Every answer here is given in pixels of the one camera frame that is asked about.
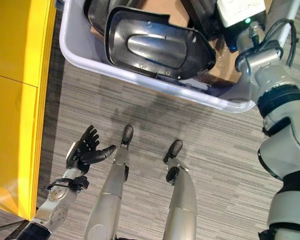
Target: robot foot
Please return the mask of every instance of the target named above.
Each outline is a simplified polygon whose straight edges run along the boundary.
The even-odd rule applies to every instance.
[[[178,155],[180,150],[182,149],[183,145],[184,144],[181,140],[179,140],[179,139],[175,140],[169,147],[168,152],[166,153],[165,157],[163,158],[163,162],[165,164],[168,164],[170,159],[174,159]]]
[[[129,148],[129,144],[134,135],[134,128],[130,125],[125,126],[122,134],[121,146],[126,145],[126,148]]]

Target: gray carpet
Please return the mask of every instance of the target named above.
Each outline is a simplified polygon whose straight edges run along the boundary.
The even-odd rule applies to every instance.
[[[119,145],[126,124],[134,127],[130,172],[124,184],[117,235],[161,240],[173,187],[162,162],[170,144],[183,140],[179,159],[189,167],[198,203],[198,240],[256,240],[266,228],[268,210],[282,184],[259,164],[257,151],[266,139],[256,108],[241,114],[148,90],[75,67],[64,61],[58,42],[58,14],[50,60],[39,187],[65,170],[72,142],[93,124],[100,148]],[[295,20],[299,43],[291,69],[300,86],[300,8]],[[111,158],[93,165],[90,186],[78,195],[53,240],[83,238],[94,198],[101,190]],[[47,193],[38,191],[37,205]],[[15,217],[0,211],[0,225]],[[0,233],[0,239],[9,231]]]

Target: black cable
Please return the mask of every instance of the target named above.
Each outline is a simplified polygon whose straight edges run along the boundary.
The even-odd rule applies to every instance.
[[[288,58],[287,58],[287,61],[286,61],[286,64],[289,66],[289,68],[291,68],[292,63],[293,63],[294,58],[295,58],[297,42],[298,42],[297,31],[296,31],[296,27],[295,27],[295,24],[294,24],[293,20],[287,19],[287,18],[282,18],[282,19],[276,21],[270,27],[270,29],[268,30],[268,32],[264,36],[264,39],[263,39],[262,42],[255,45],[256,39],[254,39],[254,41],[253,41],[254,46],[252,48],[250,48],[250,49],[248,49],[248,50],[246,50],[246,51],[239,54],[239,56],[235,59],[235,69],[239,72],[239,63],[245,57],[247,57],[251,54],[263,52],[263,51],[266,51],[266,50],[269,50],[269,49],[275,49],[279,54],[279,58],[281,59],[283,54],[284,54],[284,50],[280,46],[278,40],[276,40],[276,39],[272,40],[272,38],[286,24],[289,24],[291,26],[291,30],[290,30],[291,31],[291,47],[290,47],[289,55],[288,55]]]
[[[269,29],[269,31],[266,33],[264,40],[260,43],[259,50],[264,50],[266,46],[268,46],[268,43],[270,42],[270,39],[277,34],[277,32],[282,29],[286,24],[289,24],[291,26],[291,47],[289,51],[289,55],[286,61],[286,64],[289,66],[289,68],[292,66],[293,60],[295,58],[296,54],[296,46],[298,42],[297,38],[297,31],[294,24],[294,21],[291,19],[283,18],[278,21],[276,21]]]

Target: wire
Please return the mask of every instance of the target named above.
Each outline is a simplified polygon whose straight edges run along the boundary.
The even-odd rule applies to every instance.
[[[291,26],[291,47],[290,47],[290,51],[289,51],[289,55],[286,61],[286,64],[289,66],[289,68],[292,66],[292,63],[294,61],[295,58],[295,54],[296,54],[296,47],[297,47],[297,42],[298,42],[298,38],[297,38],[297,31],[296,31],[296,27],[294,24],[294,21],[291,19],[287,19],[287,18],[283,18],[280,19],[278,21],[276,21],[269,29],[269,31],[266,33],[263,41],[260,43],[260,48],[259,50],[264,50],[267,47],[269,47],[269,44],[271,42],[271,38],[273,38],[279,30],[281,30],[286,24],[290,24]],[[283,50],[281,47],[277,47],[276,49],[278,49],[279,51],[281,51],[280,53],[280,58],[283,55]]]

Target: black plastic cover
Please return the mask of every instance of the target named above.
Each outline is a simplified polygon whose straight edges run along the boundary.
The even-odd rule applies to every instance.
[[[108,61],[151,77],[189,79],[210,70],[216,52],[197,30],[169,24],[169,15],[128,7],[108,17],[104,45]]]
[[[131,8],[141,7],[145,0],[86,0],[83,12],[90,21],[91,25],[101,35],[105,34],[105,27],[109,12],[118,6]]]
[[[201,32],[207,40],[221,35],[221,28],[216,16],[217,0],[181,0],[193,27]]]

